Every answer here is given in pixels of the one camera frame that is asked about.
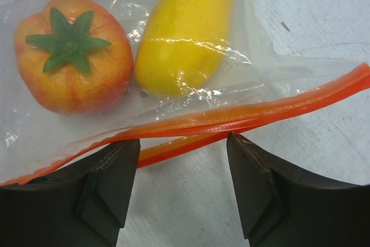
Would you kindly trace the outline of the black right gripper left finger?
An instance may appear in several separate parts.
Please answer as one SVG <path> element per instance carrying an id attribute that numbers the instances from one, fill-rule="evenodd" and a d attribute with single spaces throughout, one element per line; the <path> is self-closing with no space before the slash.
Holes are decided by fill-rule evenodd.
<path id="1" fill-rule="evenodd" d="M 138 163 L 137 139 L 111 143 L 23 185 L 29 225 L 41 246 L 116 246 L 125 226 Z"/>

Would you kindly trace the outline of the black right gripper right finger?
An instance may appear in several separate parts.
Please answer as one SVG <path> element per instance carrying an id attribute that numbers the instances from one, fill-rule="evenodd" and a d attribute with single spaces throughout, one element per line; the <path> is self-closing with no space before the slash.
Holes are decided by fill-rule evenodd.
<path id="1" fill-rule="evenodd" d="M 361 187 L 284 160 L 230 133 L 227 156 L 251 246 L 360 246 Z"/>

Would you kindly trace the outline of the clear zip bag orange seal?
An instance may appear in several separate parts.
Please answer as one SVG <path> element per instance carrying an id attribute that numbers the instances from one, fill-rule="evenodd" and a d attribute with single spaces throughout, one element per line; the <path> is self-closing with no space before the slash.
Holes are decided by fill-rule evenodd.
<path id="1" fill-rule="evenodd" d="M 367 62 L 276 54 L 254 0 L 1 0 L 1 184 L 127 139 L 154 164 L 368 87 Z"/>

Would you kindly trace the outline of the fake yellow banana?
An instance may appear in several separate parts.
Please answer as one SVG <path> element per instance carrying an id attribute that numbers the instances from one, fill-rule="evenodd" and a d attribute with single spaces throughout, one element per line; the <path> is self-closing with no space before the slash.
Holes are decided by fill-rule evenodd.
<path id="1" fill-rule="evenodd" d="M 217 71 L 228 45 L 235 0 L 158 0 L 135 60 L 141 90 L 180 97 Z"/>

